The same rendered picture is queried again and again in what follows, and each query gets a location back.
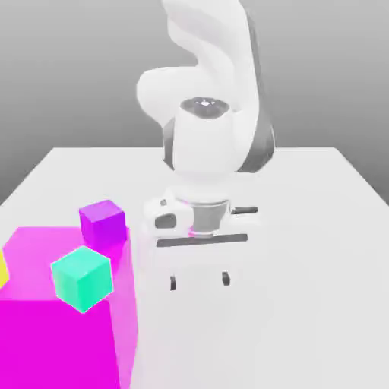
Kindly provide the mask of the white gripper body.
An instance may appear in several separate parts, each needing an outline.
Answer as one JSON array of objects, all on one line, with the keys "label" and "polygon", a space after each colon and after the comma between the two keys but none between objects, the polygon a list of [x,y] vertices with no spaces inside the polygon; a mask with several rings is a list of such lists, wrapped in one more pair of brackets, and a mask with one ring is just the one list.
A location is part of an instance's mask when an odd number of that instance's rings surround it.
[{"label": "white gripper body", "polygon": [[245,233],[158,239],[153,265],[174,270],[199,267],[226,271],[243,260],[247,245]]}]

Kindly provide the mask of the small teal cube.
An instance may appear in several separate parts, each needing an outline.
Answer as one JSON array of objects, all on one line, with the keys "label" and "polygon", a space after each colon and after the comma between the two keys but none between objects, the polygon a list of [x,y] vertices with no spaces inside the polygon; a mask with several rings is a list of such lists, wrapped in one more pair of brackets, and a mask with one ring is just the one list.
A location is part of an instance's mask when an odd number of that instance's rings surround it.
[{"label": "small teal cube", "polygon": [[86,246],[52,262],[50,269],[56,296],[82,314],[114,290],[110,259]]}]

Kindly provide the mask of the small yellow cube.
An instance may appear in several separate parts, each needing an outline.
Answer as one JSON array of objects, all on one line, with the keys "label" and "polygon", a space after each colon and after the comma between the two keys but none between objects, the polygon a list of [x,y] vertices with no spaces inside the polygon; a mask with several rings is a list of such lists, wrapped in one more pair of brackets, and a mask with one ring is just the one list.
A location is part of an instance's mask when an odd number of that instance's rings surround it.
[{"label": "small yellow cube", "polygon": [[3,250],[0,248],[0,289],[9,281],[8,265]]}]

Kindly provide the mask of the small purple cube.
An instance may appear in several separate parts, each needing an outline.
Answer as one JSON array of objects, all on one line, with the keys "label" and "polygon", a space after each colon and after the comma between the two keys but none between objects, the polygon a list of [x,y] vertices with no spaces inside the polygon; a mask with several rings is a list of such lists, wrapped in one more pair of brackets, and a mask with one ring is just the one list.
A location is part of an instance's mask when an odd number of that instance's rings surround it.
[{"label": "small purple cube", "polygon": [[125,212],[111,200],[80,208],[79,217],[84,241],[91,248],[105,249],[127,239]]}]

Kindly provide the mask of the large magenta box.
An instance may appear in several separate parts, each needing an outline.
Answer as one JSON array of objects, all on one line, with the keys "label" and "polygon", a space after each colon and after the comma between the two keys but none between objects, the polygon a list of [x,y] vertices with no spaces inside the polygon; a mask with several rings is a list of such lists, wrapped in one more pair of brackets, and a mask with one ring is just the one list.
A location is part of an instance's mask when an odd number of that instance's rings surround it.
[{"label": "large magenta box", "polygon": [[0,389],[130,389],[138,338],[131,242],[103,253],[113,292],[80,313],[56,297],[50,264],[83,244],[77,227],[19,227],[5,243]]}]

